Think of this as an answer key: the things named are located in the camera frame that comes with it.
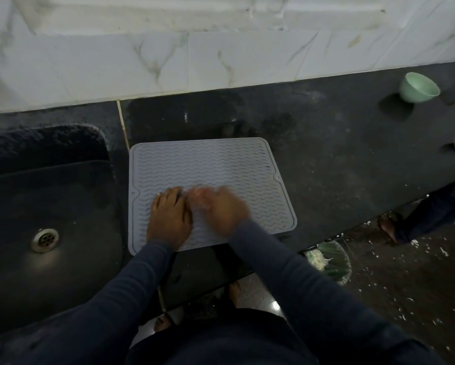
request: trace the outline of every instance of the gray silicone mat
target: gray silicone mat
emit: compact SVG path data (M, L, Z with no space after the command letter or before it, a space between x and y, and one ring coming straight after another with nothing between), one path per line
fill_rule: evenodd
M297 218L270 147L263 138L138 143L130 151L129 234L131 254L146 243L150 206L169 187L229 186L248 203L269 233L295 228ZM194 227L180 249L225 243L194 213Z

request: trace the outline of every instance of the black sink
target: black sink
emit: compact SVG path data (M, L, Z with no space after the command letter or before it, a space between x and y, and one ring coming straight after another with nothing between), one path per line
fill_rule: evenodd
M122 257L101 133L87 125L1 133L0 334L86 302Z

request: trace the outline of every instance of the black granite countertop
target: black granite countertop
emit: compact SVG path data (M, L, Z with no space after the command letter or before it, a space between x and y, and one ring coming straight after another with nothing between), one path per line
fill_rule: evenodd
M443 90L455 63L0 114L0 132L86 124L106 138L127 252L128 150L139 142L262 137L268 141L298 219L279 236L301 251L455 180L455 107L392 97L417 71ZM182 251L162 282L168 309L250 272L228 245ZM154 298L147 317L159 313Z

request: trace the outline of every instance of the green bowl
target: green bowl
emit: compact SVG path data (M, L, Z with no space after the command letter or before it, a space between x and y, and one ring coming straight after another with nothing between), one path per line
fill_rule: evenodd
M400 98L408 103L418 104L439 95L439 86L432 79L413 71L405 74L400 83Z

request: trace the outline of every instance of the bare foot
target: bare foot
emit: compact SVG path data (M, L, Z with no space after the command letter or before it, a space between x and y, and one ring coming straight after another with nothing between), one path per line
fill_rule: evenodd
M387 215L378 218L378 227L392 239L395 244L399 244L395 238L395 224Z
M241 286L238 281L231 283L228 287L229 299L234 304L234 307L238 307L239 295L241 294Z
M170 328L173 325L170 316L168 314L163 314L156 319L155 326L153 330L155 333L164 331L165 329Z

